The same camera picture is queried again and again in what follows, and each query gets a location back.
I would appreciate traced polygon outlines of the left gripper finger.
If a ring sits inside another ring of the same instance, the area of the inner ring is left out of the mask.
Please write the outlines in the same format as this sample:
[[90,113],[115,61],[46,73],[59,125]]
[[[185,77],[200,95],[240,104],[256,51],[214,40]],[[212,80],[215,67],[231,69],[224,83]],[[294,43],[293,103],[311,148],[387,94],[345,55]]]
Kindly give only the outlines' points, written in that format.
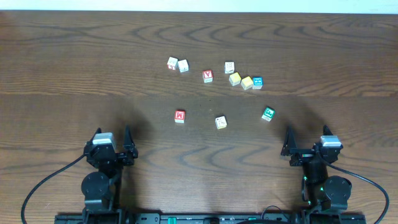
[[91,140],[94,140],[96,134],[101,134],[101,133],[102,133],[101,128],[98,128],[98,129],[95,131],[95,133],[94,133],[93,137],[91,138]]
[[129,152],[134,152],[136,150],[129,126],[125,127],[123,147]]

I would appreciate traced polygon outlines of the cream picture block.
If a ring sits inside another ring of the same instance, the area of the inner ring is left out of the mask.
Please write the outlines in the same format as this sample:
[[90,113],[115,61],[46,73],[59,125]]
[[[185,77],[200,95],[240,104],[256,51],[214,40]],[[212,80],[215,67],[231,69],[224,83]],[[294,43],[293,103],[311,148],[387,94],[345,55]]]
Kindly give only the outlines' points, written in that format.
[[220,116],[215,118],[215,124],[217,129],[223,129],[227,127],[227,122],[225,116]]

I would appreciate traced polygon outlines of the red M letter block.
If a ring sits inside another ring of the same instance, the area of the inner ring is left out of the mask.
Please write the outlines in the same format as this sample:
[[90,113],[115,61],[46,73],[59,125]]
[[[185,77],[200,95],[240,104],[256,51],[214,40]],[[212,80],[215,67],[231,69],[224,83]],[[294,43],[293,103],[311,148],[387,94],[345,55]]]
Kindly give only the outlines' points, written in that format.
[[176,123],[184,123],[185,122],[185,111],[176,110],[174,115],[174,120]]

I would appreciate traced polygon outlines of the green picture block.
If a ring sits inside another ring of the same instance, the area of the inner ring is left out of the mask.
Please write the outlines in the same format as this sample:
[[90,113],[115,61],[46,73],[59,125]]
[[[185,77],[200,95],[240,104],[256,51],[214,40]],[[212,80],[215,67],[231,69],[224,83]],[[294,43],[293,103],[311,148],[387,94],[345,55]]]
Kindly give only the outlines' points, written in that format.
[[266,121],[271,121],[273,119],[274,115],[275,115],[275,111],[272,108],[267,107],[264,110],[261,118],[266,120]]

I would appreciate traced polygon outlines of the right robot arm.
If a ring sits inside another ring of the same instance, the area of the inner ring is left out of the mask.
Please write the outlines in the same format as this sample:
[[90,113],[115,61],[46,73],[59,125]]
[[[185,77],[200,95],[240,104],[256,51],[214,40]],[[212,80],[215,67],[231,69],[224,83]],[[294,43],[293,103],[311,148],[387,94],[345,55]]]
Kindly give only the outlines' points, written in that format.
[[291,223],[343,223],[352,183],[338,175],[328,175],[327,166],[338,160],[343,145],[328,126],[310,149],[297,146],[292,128],[285,134],[281,156],[289,156],[291,166],[303,168],[302,200],[308,207],[290,218]]

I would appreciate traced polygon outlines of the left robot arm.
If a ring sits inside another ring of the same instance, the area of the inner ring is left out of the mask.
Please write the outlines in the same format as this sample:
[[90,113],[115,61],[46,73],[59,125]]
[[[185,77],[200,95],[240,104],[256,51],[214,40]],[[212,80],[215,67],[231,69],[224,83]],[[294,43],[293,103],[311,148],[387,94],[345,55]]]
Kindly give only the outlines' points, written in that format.
[[125,128],[123,152],[116,152],[113,133],[104,133],[98,128],[86,143],[83,155],[96,171],[88,174],[81,183],[85,196],[84,224],[132,224],[133,214],[120,207],[123,169],[134,165],[138,150],[129,127]]

